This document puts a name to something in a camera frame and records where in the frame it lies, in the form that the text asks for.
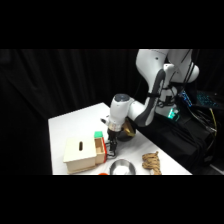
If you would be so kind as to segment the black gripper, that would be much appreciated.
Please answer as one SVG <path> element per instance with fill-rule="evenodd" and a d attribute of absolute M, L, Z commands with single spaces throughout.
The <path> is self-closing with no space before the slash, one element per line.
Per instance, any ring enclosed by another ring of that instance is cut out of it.
<path fill-rule="evenodd" d="M 120 132 L 107 129 L 107 134 L 108 134 L 108 141 L 106 142 L 107 156 L 108 157 L 116 156 L 116 148 L 117 148 L 116 139 L 120 135 Z M 110 141 L 112 141 L 112 151 L 110 150 Z"/>

